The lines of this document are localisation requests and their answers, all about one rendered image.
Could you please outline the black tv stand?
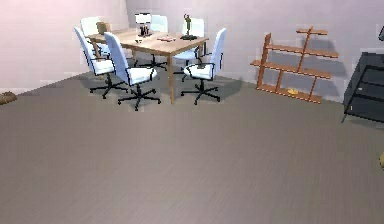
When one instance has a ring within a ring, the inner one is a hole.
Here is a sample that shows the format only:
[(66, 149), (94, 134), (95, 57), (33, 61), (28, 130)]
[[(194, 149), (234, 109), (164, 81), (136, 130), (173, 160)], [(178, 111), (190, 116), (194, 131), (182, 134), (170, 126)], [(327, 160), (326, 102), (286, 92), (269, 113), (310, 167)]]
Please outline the black tv stand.
[(345, 118), (384, 123), (384, 54), (362, 52), (344, 92)]

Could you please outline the light wooden table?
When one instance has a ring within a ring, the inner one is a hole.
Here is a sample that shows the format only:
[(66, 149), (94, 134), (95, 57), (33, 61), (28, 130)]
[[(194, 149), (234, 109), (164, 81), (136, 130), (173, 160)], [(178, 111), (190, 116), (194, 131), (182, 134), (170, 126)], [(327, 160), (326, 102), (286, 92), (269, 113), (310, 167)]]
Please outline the light wooden table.
[[(208, 37), (197, 37), (195, 40), (181, 40), (180, 33), (165, 32), (153, 32), (151, 36), (141, 38), (138, 36), (138, 30), (136, 28), (114, 30), (113, 34), (119, 38), (123, 48), (132, 50), (133, 58), (136, 58), (137, 52), (144, 52), (158, 56), (164, 56), (167, 58), (168, 83), (171, 103), (174, 103), (175, 100), (173, 83), (173, 57), (181, 52), (195, 47), (199, 48), (198, 55), (201, 56), (203, 45), (209, 40)], [(176, 38), (176, 41), (163, 42), (157, 40), (157, 38), (165, 36)], [(138, 39), (141, 39), (142, 43), (136, 43), (135, 40)]]

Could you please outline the dark green statue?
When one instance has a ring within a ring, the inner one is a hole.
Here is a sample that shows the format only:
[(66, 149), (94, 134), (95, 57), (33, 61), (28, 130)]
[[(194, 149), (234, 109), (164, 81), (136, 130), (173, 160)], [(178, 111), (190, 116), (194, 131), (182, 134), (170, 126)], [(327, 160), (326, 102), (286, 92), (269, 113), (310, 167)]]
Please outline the dark green statue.
[(190, 34), (191, 23), (192, 23), (190, 15), (184, 14), (183, 18), (186, 22), (186, 33), (183, 36), (181, 36), (180, 39), (182, 39), (182, 40), (195, 40), (195, 39), (197, 39), (197, 36)]

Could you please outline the white shade table lamp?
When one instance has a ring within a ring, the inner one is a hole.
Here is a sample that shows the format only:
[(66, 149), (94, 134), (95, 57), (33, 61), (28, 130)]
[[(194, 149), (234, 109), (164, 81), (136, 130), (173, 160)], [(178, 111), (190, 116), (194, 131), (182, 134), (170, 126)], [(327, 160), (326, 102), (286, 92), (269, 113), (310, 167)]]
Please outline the white shade table lamp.
[(149, 35), (149, 24), (151, 23), (150, 13), (137, 13), (135, 15), (135, 21), (140, 28), (140, 37), (147, 37)]

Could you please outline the white office chair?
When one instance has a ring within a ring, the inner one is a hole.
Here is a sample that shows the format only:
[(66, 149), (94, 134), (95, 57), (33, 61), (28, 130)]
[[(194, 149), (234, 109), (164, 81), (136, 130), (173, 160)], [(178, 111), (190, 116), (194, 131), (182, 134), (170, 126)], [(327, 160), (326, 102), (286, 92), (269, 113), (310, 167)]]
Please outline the white office chair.
[(86, 59), (87, 65), (89, 69), (96, 75), (106, 75), (106, 85), (105, 86), (99, 86), (99, 87), (93, 87), (90, 89), (90, 92), (93, 93), (95, 90), (104, 90), (104, 93), (102, 94), (103, 98), (106, 98), (106, 95), (109, 93), (111, 89), (118, 89), (123, 90), (125, 92), (128, 91), (127, 88), (122, 87), (123, 81), (113, 84), (110, 75), (115, 72), (114, 66), (111, 59), (106, 58), (100, 58), (97, 57), (93, 51), (92, 48), (88, 45), (88, 42), (86, 41), (86, 38), (83, 34), (83, 32), (78, 28), (75, 27), (74, 31), (76, 33), (76, 36), (79, 39), (79, 42), (81, 44), (81, 47), (83, 49), (84, 57)]
[[(152, 15), (150, 30), (155, 32), (167, 33), (168, 32), (167, 17), (162, 15)], [(164, 70), (167, 70), (166, 65), (167, 65), (166, 62), (161, 62), (161, 63), (157, 62), (155, 55), (152, 55), (152, 60), (149, 64), (147, 64), (147, 67), (159, 67), (159, 68), (163, 68)]]
[[(100, 18), (98, 16), (85, 17), (80, 20), (81, 29), (86, 38), (88, 38), (90, 35), (98, 34), (98, 22), (100, 22)], [(97, 46), (98, 52), (101, 56), (109, 56), (110, 52), (106, 44), (98, 43)]]
[(160, 98), (150, 96), (151, 93), (156, 93), (155, 89), (143, 92), (140, 87), (141, 84), (152, 81), (157, 76), (156, 69), (154, 67), (130, 67), (123, 52), (119, 38), (111, 32), (105, 32), (104, 37), (112, 57), (114, 73), (125, 84), (129, 85), (130, 87), (136, 87), (135, 90), (130, 90), (130, 97), (120, 98), (118, 100), (118, 104), (121, 104), (122, 101), (135, 100), (135, 110), (138, 110), (142, 99), (154, 100), (160, 104)]
[(183, 90), (181, 95), (184, 96), (186, 93), (196, 94), (197, 97), (194, 100), (194, 104), (198, 104), (198, 100), (202, 95), (215, 98), (218, 102), (221, 101), (219, 96), (211, 94), (211, 91), (217, 91), (217, 87), (205, 88), (205, 81), (213, 81), (216, 74), (222, 68), (222, 60), (224, 54), (224, 42), (226, 37), (227, 29), (222, 28), (216, 35), (215, 44), (213, 51), (210, 55), (210, 60), (208, 62), (199, 61), (196, 64), (188, 65), (184, 68), (183, 72), (185, 75), (191, 77), (192, 79), (198, 79), (200, 81), (199, 85), (195, 85), (194, 90)]
[[(191, 18), (190, 29), (187, 29), (187, 23), (183, 24), (182, 33), (196, 36), (204, 37), (205, 36), (205, 22), (200, 18)], [(184, 52), (181, 52), (174, 56), (175, 59), (184, 60), (185, 65), (188, 66), (189, 62), (196, 58), (198, 55), (198, 48), (191, 48)]]

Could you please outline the brown wooden wall shelf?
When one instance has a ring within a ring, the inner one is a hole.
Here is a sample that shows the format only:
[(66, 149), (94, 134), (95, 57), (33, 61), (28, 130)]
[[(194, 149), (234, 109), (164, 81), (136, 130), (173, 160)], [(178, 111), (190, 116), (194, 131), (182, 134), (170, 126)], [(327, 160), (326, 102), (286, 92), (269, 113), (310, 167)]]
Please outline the brown wooden wall shelf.
[[(329, 52), (325, 50), (318, 50), (318, 49), (310, 49), (308, 47), (308, 43), (310, 40), (310, 37), (312, 35), (320, 35), (325, 36), (328, 34), (327, 30), (319, 30), (314, 29), (313, 27), (310, 27), (308, 29), (299, 28), (296, 30), (298, 34), (305, 34), (306, 38), (304, 41), (304, 45), (302, 47), (293, 47), (293, 46), (287, 46), (287, 45), (279, 45), (279, 44), (273, 44), (271, 42), (272, 34), (267, 33), (264, 38), (264, 44), (262, 48), (262, 56), (260, 60), (254, 60), (251, 62), (252, 66), (255, 66), (259, 69), (259, 73), (257, 76), (257, 82), (256, 82), (256, 89), (274, 93), (281, 96), (291, 97), (307, 102), (317, 103), (320, 104), (322, 101), (322, 97), (319, 95), (314, 95), (313, 91), (316, 85), (316, 82), (318, 79), (330, 79), (331, 73), (322, 71), (322, 70), (316, 70), (311, 68), (304, 68), (303, 67), (303, 61), (305, 56), (316, 56), (316, 57), (326, 57), (326, 58), (338, 58), (339, 54), (337, 52)], [(268, 54), (270, 51), (281, 51), (281, 52), (287, 52), (287, 53), (295, 53), (300, 55), (300, 60), (297, 65), (286, 65), (286, 64), (279, 64), (275, 62), (271, 62), (268, 60)], [(264, 73), (266, 69), (270, 70), (276, 70), (279, 72), (277, 82), (275, 85), (266, 84), (263, 82)], [(313, 77), (313, 83), (310, 88), (309, 92), (302, 92), (298, 90), (297, 95), (291, 95), (288, 93), (288, 89), (292, 88), (282, 88), (281, 82), (283, 79), (283, 75), (285, 73), (292, 73), (296, 75), (303, 75), (303, 76), (309, 76)]]

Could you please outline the brown object on floor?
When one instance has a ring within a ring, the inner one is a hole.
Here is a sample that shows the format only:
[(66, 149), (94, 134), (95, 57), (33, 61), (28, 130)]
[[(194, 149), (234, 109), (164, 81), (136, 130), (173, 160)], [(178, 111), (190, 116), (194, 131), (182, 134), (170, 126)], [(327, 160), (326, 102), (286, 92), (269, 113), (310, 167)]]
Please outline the brown object on floor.
[(13, 102), (17, 99), (17, 96), (13, 92), (0, 93), (0, 105), (4, 105)]

